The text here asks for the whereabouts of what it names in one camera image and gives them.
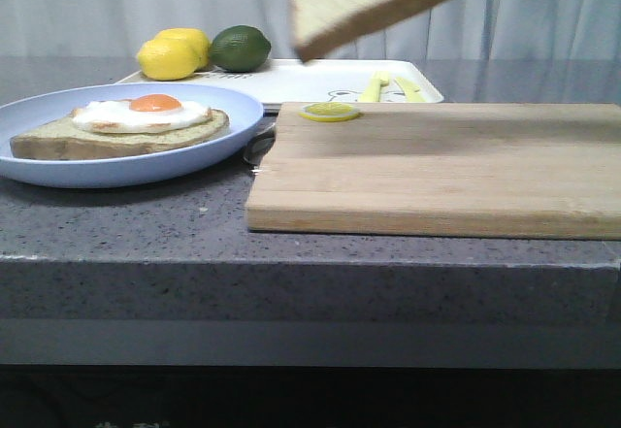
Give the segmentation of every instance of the curtain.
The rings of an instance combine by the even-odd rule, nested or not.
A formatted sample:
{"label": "curtain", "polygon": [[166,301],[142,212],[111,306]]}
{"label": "curtain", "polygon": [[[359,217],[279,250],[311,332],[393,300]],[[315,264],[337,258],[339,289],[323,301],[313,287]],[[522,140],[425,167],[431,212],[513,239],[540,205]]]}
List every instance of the curtain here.
{"label": "curtain", "polygon": [[[0,0],[0,54],[132,56],[157,31],[260,28],[294,57],[288,0]],[[621,0],[449,0],[329,57],[619,59]]]}

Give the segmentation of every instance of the blue plate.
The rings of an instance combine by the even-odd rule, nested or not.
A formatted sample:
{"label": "blue plate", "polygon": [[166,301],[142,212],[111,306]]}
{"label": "blue plate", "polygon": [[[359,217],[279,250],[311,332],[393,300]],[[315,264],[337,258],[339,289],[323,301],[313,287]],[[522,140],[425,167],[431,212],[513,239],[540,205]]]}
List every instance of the blue plate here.
{"label": "blue plate", "polygon": [[[166,93],[179,100],[198,101],[229,115],[225,135],[187,148],[121,158],[49,161],[13,157],[10,140],[16,134],[59,119],[90,101],[137,98]],[[104,188],[164,181],[207,168],[242,148],[254,135],[263,105],[239,91],[217,86],[157,82],[88,86],[34,96],[0,107],[0,176],[67,188]]]}

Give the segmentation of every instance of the cutting board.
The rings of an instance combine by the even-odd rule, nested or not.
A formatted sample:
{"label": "cutting board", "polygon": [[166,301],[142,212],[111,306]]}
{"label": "cutting board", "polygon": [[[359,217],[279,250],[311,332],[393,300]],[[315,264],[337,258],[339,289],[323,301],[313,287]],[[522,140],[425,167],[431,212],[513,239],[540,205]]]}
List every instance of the cutting board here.
{"label": "cutting board", "polygon": [[283,104],[246,202],[251,230],[621,239],[621,108]]}

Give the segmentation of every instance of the lime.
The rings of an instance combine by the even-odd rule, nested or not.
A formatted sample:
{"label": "lime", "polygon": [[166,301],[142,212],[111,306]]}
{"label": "lime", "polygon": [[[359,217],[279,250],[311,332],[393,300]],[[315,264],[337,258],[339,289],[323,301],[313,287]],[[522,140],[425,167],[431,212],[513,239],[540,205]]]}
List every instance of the lime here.
{"label": "lime", "polygon": [[185,40],[194,48],[199,57],[198,68],[202,69],[207,66],[209,61],[210,39],[205,35],[203,30],[198,28],[167,28],[155,35],[154,38],[175,38],[177,40]]}
{"label": "lime", "polygon": [[272,44],[255,27],[235,25],[222,30],[212,41],[212,64],[229,72],[252,72],[267,60]]}
{"label": "lime", "polygon": [[360,110],[347,103],[313,103],[306,105],[300,111],[300,116],[318,122],[339,122],[342,120],[355,119],[360,115]]}
{"label": "lime", "polygon": [[154,38],[144,42],[136,54],[143,74],[156,81],[175,81],[191,76],[199,57],[185,40]]}

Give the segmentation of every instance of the gray countertop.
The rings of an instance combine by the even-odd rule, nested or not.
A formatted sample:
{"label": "gray countertop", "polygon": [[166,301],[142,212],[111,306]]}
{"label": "gray countertop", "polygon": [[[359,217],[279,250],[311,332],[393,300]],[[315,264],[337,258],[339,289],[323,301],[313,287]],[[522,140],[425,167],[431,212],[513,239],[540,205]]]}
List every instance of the gray countertop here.
{"label": "gray countertop", "polygon": [[[455,102],[621,103],[619,62],[416,66]],[[0,57],[0,104],[135,69]],[[238,154],[120,189],[0,178],[0,364],[621,366],[621,242],[251,233],[251,184]]]}

